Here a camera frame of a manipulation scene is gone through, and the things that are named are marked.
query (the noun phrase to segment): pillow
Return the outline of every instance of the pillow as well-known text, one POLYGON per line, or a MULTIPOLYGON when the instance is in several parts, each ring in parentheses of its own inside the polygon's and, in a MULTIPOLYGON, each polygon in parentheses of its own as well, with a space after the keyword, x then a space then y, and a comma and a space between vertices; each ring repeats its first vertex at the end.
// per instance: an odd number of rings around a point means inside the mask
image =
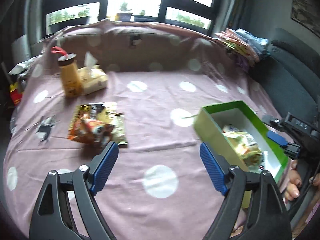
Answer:
POLYGON ((316 102, 280 62, 273 57, 267 57, 254 68, 250 68, 249 75, 264 88, 282 117, 290 112, 306 122, 313 123, 317 113, 316 102))
POLYGON ((276 28, 271 44, 293 54, 320 78, 320 55, 303 41, 282 28, 276 28))
POLYGON ((289 73, 305 88, 314 101, 320 95, 320 78, 294 55, 279 47, 271 46, 271 56, 282 64, 289 73))

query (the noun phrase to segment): white polka dot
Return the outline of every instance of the white polka dot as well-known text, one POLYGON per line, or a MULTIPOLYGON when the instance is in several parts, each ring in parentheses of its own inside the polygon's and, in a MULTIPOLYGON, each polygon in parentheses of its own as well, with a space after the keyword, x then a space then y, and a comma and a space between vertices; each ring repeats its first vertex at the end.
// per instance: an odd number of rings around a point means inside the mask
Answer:
POLYGON ((173 46, 178 46, 181 42, 181 39, 176 36, 176 35, 171 35, 170 36, 170 43, 173 45, 173 46))
POLYGON ((60 39, 59 39, 59 38, 57 38, 57 39, 56 39, 56 41, 57 41, 57 46, 58 46, 58 47, 61 47, 60 39))
POLYGON ((189 60, 188 68, 193 71, 198 71, 201 68, 201 64, 197 59, 193 58, 193 59, 189 60))
POLYGON ((161 71, 161 70, 163 70, 163 66, 159 62, 152 62, 149 65, 149 69, 151 71, 161 71))
POLYGON ((120 67, 114 63, 110 64, 107 69, 108 71, 114 71, 114 72, 120 71, 120 67))
POLYGON ((42 65, 37 64, 32 72, 32 77, 39 77, 42 74, 42 65))
POLYGON ((221 74, 225 73, 224 66, 221 63, 218 63, 217 68, 221 74))
POLYGON ((242 70, 242 68, 240 68, 240 67, 236 67, 236 72, 239 74, 239 75, 243 75, 243 70, 242 70))
POLYGON ((252 89, 256 92, 258 92, 260 90, 260 84, 258 82, 254 82, 252 84, 252 89))
POLYGON ((265 109, 263 106, 259 106, 259 108, 260 108, 260 110, 261 110, 262 112, 264 112, 265 114, 267 113, 266 109, 265 109))
POLYGON ((228 93, 228 89, 225 87, 225 86, 222 86, 222 85, 216 85, 216 88, 225 92, 225 93, 228 93))
POLYGON ((206 40, 206 39, 201 38, 200 41, 201 41, 203 44, 207 45, 207 46, 211 46, 211 45, 212 45, 212 43, 211 43, 210 41, 206 40))
POLYGON ((140 93, 148 88, 147 84, 141 81, 131 81, 127 88, 129 88, 132 92, 140 93))
POLYGON ((245 90, 243 90, 241 87, 237 87, 237 89, 238 89, 239 93, 245 94, 245 90))
POLYGON ((11 167, 7 173, 7 186, 10 191, 13 191, 18 183, 18 172, 15 167, 11 167))
POLYGON ((188 127, 193 124, 194 118, 188 111, 177 108, 170 113, 171 120, 180 127, 188 127))
POLYGON ((196 91, 196 86, 194 84, 185 81, 180 82, 179 87, 188 92, 196 91))
POLYGON ((177 174, 167 166, 156 165, 148 169, 142 181, 145 191, 156 198, 167 198, 178 188, 177 174))
POLYGON ((89 35, 87 36, 88 43, 91 47, 96 47, 101 43, 101 35, 89 35))
POLYGON ((42 100, 44 100, 47 95, 48 95, 48 91, 47 90, 43 90, 42 92, 40 92, 39 94, 36 95, 35 99, 33 99, 33 102, 34 103, 39 103, 42 100))
MULTIPOLYGON (((60 169, 58 170, 58 174, 64 174, 64 173, 69 173, 72 172, 69 169, 60 169)), ((68 199, 71 200, 75 197, 75 193, 73 191, 68 191, 68 199)))
POLYGON ((57 46, 61 48, 61 46, 63 45, 64 42, 65 42, 65 38, 64 37, 60 37, 58 39, 57 46))

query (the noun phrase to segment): snack bag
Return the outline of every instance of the snack bag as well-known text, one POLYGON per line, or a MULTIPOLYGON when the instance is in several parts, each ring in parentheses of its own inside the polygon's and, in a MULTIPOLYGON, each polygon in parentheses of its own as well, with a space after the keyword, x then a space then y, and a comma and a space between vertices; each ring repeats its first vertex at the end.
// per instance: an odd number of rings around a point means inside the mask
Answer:
POLYGON ((231 142, 238 157, 244 161, 249 170, 257 170, 264 160, 263 152, 251 134, 240 131, 223 133, 231 142))
POLYGON ((78 106, 70 122, 68 139, 104 147, 112 140, 114 125, 111 123, 115 115, 115 102, 78 106))
POLYGON ((114 129, 111 132, 112 140, 119 146, 126 146, 128 144, 124 132, 124 115, 123 113, 117 114, 112 122, 114 129))
POLYGON ((235 126, 233 126, 232 124, 229 125, 225 125, 222 128, 223 132, 240 132, 240 130, 238 128, 236 128, 235 126))

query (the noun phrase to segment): bottle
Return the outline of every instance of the bottle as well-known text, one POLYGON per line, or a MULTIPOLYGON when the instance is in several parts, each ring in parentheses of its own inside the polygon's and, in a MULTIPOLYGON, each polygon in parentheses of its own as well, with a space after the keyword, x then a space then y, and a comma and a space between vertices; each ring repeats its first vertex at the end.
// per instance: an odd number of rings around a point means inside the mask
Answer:
POLYGON ((71 53, 58 58, 61 69, 60 77, 66 97, 76 97, 81 95, 82 92, 76 56, 76 54, 71 53))

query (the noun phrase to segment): pink bedsheet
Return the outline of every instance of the pink bedsheet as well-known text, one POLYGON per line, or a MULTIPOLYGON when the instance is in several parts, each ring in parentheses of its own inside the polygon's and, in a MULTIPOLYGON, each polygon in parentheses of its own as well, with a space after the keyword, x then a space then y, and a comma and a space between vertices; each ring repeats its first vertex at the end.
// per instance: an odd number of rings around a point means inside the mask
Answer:
MULTIPOLYGON (((279 117, 262 87, 214 39, 166 24, 101 21, 66 28, 45 41, 30 73, 4 160, 7 204, 26 236, 47 173, 74 171, 98 153, 66 139, 76 105, 115 101, 124 112, 129 147, 120 149, 96 196, 119 240, 198 240, 209 229, 223 197, 199 157, 192 116, 201 106, 243 100, 259 117, 279 117), (56 45, 76 53, 78 67, 91 52, 108 71, 108 88, 66 99, 57 55, 50 53, 56 45)), ((69 199, 86 235, 73 192, 69 199)), ((235 227, 243 220, 241 212, 235 227)))

